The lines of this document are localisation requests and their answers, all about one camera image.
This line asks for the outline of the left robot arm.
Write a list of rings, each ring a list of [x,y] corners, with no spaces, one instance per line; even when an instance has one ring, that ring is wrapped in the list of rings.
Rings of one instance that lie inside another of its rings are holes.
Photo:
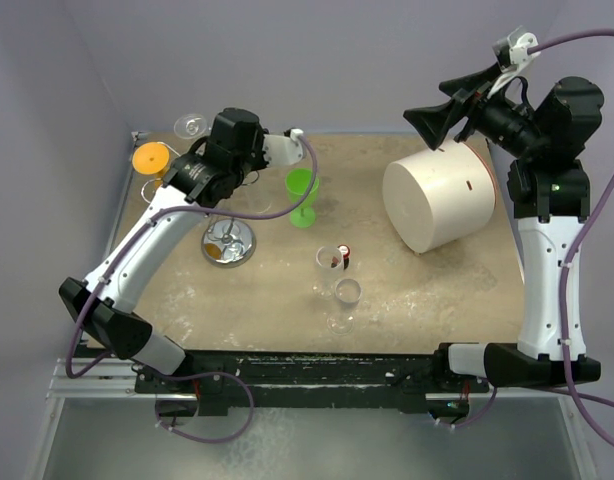
[[[265,129],[245,109],[226,108],[209,135],[176,158],[146,211],[109,256],[84,279],[67,278],[59,296],[79,331],[120,359],[158,371],[171,392],[189,387],[185,350],[135,312],[152,276],[206,210],[229,198],[252,171],[265,168]]]

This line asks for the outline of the clear glass with red item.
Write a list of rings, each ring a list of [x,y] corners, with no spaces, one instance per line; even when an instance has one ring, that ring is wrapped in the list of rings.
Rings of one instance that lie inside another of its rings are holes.
[[[313,292],[320,298],[332,296],[336,281],[344,272],[342,255],[337,246],[320,247],[315,254],[316,280]]]

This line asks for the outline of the orange plastic wine glass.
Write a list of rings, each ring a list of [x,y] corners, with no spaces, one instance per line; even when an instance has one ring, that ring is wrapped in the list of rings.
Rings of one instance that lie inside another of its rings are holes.
[[[159,142],[148,142],[139,146],[132,156],[132,167],[141,175],[150,176],[154,187],[162,185],[170,161],[169,149]]]

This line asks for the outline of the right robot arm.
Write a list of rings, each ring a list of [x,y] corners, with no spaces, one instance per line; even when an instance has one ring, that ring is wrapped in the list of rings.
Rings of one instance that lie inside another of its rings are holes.
[[[558,80],[537,108],[511,101],[492,66],[440,83],[448,102],[411,108],[404,119],[432,150],[459,122],[463,142],[478,132],[513,156],[507,191],[523,254],[524,318],[515,343],[445,343],[433,383],[454,391],[467,376],[495,387],[548,388],[599,380],[587,354],[579,308],[578,235],[590,226],[591,186],[579,159],[600,127],[604,96],[591,81]]]

